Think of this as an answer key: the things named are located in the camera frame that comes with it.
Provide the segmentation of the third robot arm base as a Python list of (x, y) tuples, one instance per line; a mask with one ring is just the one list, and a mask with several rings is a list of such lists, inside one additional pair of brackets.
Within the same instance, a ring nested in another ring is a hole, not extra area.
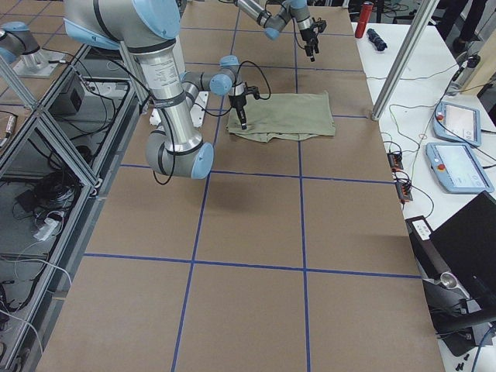
[(1, 57), (22, 78), (49, 78), (65, 56), (43, 49), (24, 22), (1, 25)]

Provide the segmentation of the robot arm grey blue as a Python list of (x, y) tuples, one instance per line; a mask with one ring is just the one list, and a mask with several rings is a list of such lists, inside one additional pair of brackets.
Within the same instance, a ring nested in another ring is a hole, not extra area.
[(315, 55), (319, 53), (318, 37), (325, 31), (327, 24), (324, 19), (316, 19), (311, 15), (306, 1), (282, 1), (276, 14), (270, 13), (258, 1), (234, 1), (233, 4), (262, 27), (264, 34), (271, 40), (277, 39), (286, 25), (293, 22), (305, 43), (302, 49), (311, 62), (315, 61)]
[(223, 57), (217, 74), (180, 74), (173, 53), (180, 32), (175, 1), (66, 1), (64, 11), (69, 37), (107, 50), (126, 47), (141, 68), (160, 116), (160, 127), (146, 145), (152, 169), (168, 176), (207, 177), (214, 149), (194, 127), (191, 107), (195, 97), (190, 90), (229, 96), (245, 123), (247, 86), (237, 58)]

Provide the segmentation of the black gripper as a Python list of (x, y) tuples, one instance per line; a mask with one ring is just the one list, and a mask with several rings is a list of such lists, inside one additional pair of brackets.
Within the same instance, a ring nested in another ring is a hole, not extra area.
[(229, 102), (233, 109), (236, 110), (237, 118), (239, 120), (241, 129), (247, 128), (246, 113), (244, 111), (244, 106), (246, 105), (246, 96), (244, 93), (240, 95), (229, 95)]
[(305, 42), (305, 53), (311, 62), (315, 61), (315, 54), (319, 53), (318, 28), (316, 26), (300, 29), (302, 40)]

